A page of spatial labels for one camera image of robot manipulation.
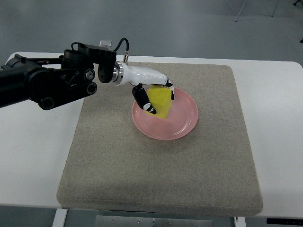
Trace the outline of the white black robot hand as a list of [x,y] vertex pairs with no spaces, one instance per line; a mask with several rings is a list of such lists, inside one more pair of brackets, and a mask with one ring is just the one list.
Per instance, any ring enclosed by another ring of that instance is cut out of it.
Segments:
[[171,99],[174,99],[174,86],[169,78],[151,68],[128,66],[124,62],[117,61],[114,66],[111,83],[117,86],[130,83],[133,85],[132,94],[138,106],[155,115],[157,110],[151,104],[143,85],[162,86],[171,90]]

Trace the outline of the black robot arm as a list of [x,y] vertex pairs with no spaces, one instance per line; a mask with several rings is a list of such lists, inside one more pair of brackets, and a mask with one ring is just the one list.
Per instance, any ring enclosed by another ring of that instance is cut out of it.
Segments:
[[116,51],[78,43],[57,58],[27,58],[19,54],[0,69],[0,105],[26,100],[50,110],[93,95],[97,85],[94,65],[99,65],[101,82],[111,81]]

